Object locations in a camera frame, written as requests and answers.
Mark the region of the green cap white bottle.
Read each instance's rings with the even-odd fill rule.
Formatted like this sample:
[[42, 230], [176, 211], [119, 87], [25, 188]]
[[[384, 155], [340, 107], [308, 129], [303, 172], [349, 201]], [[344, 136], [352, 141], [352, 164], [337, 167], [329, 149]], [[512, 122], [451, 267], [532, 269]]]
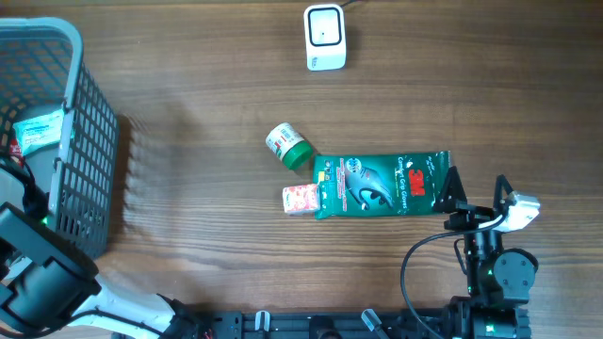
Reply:
[[282, 122], [274, 127], [265, 142], [289, 170], [297, 170], [314, 153], [311, 145], [288, 122]]

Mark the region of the teal white packet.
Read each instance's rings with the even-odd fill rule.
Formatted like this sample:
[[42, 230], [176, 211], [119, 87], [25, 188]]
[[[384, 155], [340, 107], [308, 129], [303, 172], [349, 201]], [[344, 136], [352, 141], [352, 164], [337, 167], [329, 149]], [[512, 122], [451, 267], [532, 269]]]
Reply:
[[27, 157], [46, 146], [60, 142], [65, 113], [62, 109], [51, 113], [19, 121], [13, 124], [15, 138], [21, 154]]

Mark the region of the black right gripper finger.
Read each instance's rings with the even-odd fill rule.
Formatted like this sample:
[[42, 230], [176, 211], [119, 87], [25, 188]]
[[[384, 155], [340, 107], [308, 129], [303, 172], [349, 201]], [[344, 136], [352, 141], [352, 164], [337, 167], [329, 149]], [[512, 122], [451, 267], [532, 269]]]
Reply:
[[495, 183], [493, 209], [497, 212], [503, 212], [506, 204], [506, 197], [512, 192], [513, 188], [505, 175], [499, 174]]
[[467, 196], [456, 166], [450, 167], [442, 189], [434, 201], [433, 212], [459, 212], [466, 208]]

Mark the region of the grey plastic mesh basket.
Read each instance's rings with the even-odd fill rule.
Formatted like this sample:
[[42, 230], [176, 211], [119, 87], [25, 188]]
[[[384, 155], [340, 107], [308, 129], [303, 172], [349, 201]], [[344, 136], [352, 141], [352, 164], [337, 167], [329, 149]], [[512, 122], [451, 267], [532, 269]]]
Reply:
[[106, 250], [119, 123], [84, 63], [78, 30], [59, 18], [1, 21], [1, 149], [14, 125], [63, 116], [58, 143], [25, 158], [48, 194], [47, 227], [91, 258]]

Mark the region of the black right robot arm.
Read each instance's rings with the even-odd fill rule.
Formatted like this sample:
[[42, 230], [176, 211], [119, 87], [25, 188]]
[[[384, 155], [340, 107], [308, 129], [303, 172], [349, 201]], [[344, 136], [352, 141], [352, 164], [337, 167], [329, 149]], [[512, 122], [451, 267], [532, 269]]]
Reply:
[[513, 189], [500, 175], [491, 207], [472, 205], [454, 167], [450, 168], [433, 210], [449, 215], [445, 229], [463, 235], [456, 250], [467, 280], [466, 297], [444, 308], [445, 338], [529, 339], [528, 312], [539, 263], [526, 250], [505, 249], [502, 236], [524, 229], [539, 215], [537, 198]]

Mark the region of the red Nescafe sachet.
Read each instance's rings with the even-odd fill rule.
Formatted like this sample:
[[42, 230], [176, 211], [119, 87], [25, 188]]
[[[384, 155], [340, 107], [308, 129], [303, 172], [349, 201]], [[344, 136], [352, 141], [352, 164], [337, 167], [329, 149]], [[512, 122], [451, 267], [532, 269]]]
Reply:
[[16, 158], [23, 157], [21, 147], [15, 138], [13, 138], [9, 143], [8, 153], [10, 156], [13, 156]]

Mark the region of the green 3M gloves packet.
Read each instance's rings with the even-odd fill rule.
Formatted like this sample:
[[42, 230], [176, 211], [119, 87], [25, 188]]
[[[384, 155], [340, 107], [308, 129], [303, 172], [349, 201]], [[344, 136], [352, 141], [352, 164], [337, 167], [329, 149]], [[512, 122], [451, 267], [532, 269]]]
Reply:
[[315, 218], [427, 216], [450, 167], [450, 153], [319, 155]]

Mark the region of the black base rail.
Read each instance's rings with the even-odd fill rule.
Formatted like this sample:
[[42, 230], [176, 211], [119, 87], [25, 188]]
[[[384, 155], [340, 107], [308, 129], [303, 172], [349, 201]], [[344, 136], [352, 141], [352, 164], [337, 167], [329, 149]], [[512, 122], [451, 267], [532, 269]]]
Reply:
[[[430, 338], [427, 330], [420, 330], [417, 321], [408, 310], [385, 313], [376, 312], [382, 325], [381, 330], [388, 338]], [[271, 313], [269, 330], [255, 328], [255, 313], [220, 312], [198, 314], [205, 323], [210, 324], [210, 338], [217, 339], [256, 339], [256, 338], [301, 338], [310, 337], [311, 319], [325, 316], [333, 321], [334, 329], [343, 338], [378, 338], [378, 331], [371, 331], [361, 318], [360, 312], [353, 313]]]

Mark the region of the white barcode scanner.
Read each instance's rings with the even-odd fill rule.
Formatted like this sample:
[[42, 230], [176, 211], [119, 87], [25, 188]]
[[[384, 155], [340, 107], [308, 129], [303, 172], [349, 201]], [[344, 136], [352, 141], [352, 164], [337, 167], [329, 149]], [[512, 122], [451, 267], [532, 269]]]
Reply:
[[338, 4], [317, 4], [303, 13], [306, 66], [311, 72], [338, 70], [347, 60], [345, 15]]

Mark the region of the orange white small box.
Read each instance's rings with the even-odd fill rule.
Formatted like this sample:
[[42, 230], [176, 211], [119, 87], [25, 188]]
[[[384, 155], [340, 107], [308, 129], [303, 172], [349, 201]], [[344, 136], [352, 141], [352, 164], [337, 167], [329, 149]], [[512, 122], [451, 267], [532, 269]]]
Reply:
[[285, 187], [282, 198], [284, 211], [289, 215], [314, 213], [321, 208], [317, 184]]

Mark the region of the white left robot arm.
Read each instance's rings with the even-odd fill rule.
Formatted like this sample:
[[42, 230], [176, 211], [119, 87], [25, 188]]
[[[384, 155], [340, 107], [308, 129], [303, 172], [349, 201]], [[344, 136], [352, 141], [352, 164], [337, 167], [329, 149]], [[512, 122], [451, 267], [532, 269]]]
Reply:
[[10, 155], [1, 169], [24, 187], [22, 208], [1, 206], [1, 275], [8, 260], [21, 254], [29, 264], [1, 286], [1, 334], [42, 338], [65, 327], [91, 326], [116, 338], [200, 338], [204, 325], [176, 299], [138, 294], [105, 282], [80, 249], [50, 231], [47, 196], [28, 165]]

